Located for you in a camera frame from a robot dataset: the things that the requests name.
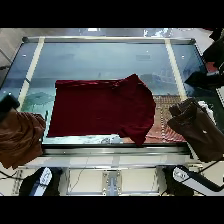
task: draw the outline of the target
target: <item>maroon t-shirt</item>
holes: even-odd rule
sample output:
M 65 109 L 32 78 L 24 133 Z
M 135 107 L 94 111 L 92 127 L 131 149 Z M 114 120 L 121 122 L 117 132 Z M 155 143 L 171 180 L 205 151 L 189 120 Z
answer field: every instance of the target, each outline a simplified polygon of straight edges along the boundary
M 119 134 L 144 143 L 156 104 L 136 74 L 120 80 L 57 80 L 55 86 L 48 137 Z

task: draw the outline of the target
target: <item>brown cloth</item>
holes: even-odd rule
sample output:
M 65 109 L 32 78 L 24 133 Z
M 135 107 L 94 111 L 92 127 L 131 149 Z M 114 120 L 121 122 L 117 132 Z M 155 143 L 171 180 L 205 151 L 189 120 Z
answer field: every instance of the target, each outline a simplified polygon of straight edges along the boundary
M 186 139 L 202 162 L 223 157 L 224 135 L 194 98 L 170 107 L 170 113 L 173 118 L 168 125 Z
M 46 127 L 39 114 L 11 109 L 0 123 L 0 162 L 16 169 L 42 154 L 40 138 Z

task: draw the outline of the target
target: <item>beige tape strip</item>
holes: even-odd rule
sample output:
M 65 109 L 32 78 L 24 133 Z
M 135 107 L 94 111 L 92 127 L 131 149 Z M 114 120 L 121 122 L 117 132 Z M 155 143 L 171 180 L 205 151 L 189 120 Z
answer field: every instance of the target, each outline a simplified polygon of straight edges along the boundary
M 36 65 L 37 65 L 37 62 L 38 62 L 38 59 L 40 57 L 40 52 L 43 48 L 43 45 L 44 45 L 44 37 L 40 37 L 39 38 L 39 41 L 38 41 L 38 44 L 37 44 L 37 48 L 33 54 L 33 59 L 30 63 L 30 67 L 28 69 L 28 72 L 26 74 L 26 78 L 31 81 L 32 77 L 33 77 L 33 73 L 34 73 L 34 70 L 36 68 Z M 18 97 L 18 101 L 20 102 L 20 107 L 17 109 L 17 111 L 21 111 L 21 108 L 23 106 L 23 103 L 24 103 L 24 100 L 26 98 L 26 94 L 28 92 L 28 89 L 29 89 L 29 86 L 30 84 L 24 80 L 24 83 L 23 83 L 23 86 L 22 86 L 22 89 L 20 90 L 20 94 L 19 94 L 19 97 Z
M 182 101 L 186 100 L 187 99 L 187 94 L 186 94 L 184 84 L 183 84 L 183 81 L 182 81 L 182 78 L 181 78 L 181 75 L 180 75 L 180 72 L 179 72 L 179 69 L 178 69 L 178 66 L 177 66 L 177 62 L 176 62 L 176 59 L 175 59 L 173 49 L 171 47 L 170 39 L 164 39 L 164 40 L 165 40 L 166 49 L 167 49 L 167 52 L 168 52 L 168 55 L 169 55 L 170 64 L 171 64 L 173 74 L 174 74 L 174 77 L 175 77 L 175 81 L 176 81 L 176 84 L 177 84 L 177 89 L 178 89 L 178 92 L 179 92 L 179 95 L 180 95 L 180 99 Z

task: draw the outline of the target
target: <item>table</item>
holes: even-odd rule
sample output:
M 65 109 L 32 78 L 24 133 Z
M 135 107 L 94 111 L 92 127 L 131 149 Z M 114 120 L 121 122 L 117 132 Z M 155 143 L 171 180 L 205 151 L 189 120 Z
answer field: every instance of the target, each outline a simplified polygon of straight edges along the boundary
M 157 113 L 166 124 L 168 107 L 187 97 L 204 100 L 224 133 L 224 110 L 216 91 L 184 83 L 194 71 L 206 71 L 194 39 L 149 37 L 24 38 L 0 90 L 11 92 L 20 111 L 40 113 L 47 120 L 44 156 L 190 155 L 185 142 L 149 137 L 142 148 L 115 135 L 46 138 L 55 97 L 55 81 L 120 79 L 136 73 L 152 91 Z

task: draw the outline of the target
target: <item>glass tabletop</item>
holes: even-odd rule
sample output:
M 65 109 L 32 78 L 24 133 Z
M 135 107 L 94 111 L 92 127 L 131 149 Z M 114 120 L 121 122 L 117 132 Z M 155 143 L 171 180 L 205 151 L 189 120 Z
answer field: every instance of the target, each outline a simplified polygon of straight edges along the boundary
M 24 43 L 1 88 L 1 98 L 11 92 L 18 97 L 30 68 L 38 43 Z M 194 71 L 205 71 L 205 65 L 193 44 L 171 44 L 182 80 Z M 113 135 L 68 136 L 47 138 L 56 80 L 114 80 L 131 74 L 152 91 L 157 104 L 155 122 L 145 143 L 174 143 L 184 139 L 176 134 L 171 139 L 166 122 L 168 108 L 181 101 L 167 47 L 164 43 L 48 43 L 41 49 L 21 111 L 41 114 L 47 123 L 43 144 L 126 144 L 129 138 Z M 204 100 L 214 111 L 217 125 L 224 133 L 223 107 L 216 91 L 192 88 L 184 84 L 187 96 Z

